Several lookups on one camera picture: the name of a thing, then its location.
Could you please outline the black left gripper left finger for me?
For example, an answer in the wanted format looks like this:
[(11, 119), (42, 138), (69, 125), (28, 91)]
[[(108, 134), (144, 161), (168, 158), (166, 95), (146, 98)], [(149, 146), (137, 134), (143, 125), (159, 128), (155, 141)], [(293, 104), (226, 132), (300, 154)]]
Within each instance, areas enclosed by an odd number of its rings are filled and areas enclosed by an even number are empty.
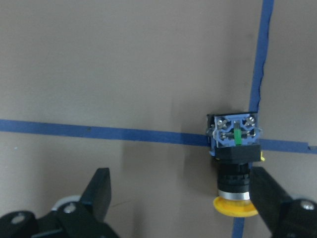
[(103, 223), (111, 202), (109, 168), (98, 168), (81, 195), (79, 202), (98, 221)]

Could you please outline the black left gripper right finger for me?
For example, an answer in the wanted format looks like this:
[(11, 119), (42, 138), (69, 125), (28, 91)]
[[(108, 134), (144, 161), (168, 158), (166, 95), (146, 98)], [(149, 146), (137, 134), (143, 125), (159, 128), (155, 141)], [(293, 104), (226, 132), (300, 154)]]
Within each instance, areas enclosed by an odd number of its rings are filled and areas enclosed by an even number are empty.
[(275, 233), (293, 198), (263, 168), (252, 167), (250, 170), (250, 199), (258, 214), (271, 233)]

